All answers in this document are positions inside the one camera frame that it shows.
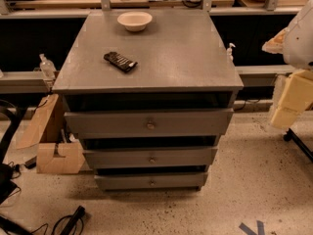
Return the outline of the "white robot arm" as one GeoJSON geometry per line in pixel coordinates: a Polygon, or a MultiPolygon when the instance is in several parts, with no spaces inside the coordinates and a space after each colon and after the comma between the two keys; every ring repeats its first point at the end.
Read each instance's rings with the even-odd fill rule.
{"type": "Polygon", "coordinates": [[[282,54],[296,68],[275,85],[270,124],[288,129],[313,104],[313,0],[309,0],[289,25],[265,42],[262,50],[282,54]]]}

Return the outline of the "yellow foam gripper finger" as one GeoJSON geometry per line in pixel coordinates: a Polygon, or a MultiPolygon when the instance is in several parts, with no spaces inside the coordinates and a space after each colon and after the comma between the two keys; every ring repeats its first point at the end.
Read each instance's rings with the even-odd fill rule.
{"type": "Polygon", "coordinates": [[[285,35],[286,30],[283,28],[274,37],[263,44],[262,50],[270,54],[282,54],[285,35]]]}
{"type": "Polygon", "coordinates": [[[311,70],[297,70],[288,77],[279,76],[273,94],[270,124],[276,128],[288,129],[312,104],[311,70]]]}

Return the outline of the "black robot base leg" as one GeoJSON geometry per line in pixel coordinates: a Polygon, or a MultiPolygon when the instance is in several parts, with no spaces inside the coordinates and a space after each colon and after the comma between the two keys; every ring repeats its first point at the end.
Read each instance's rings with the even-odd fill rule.
{"type": "Polygon", "coordinates": [[[299,149],[305,154],[305,156],[313,163],[313,152],[301,141],[301,139],[289,129],[283,136],[286,142],[293,141],[299,149]]]}

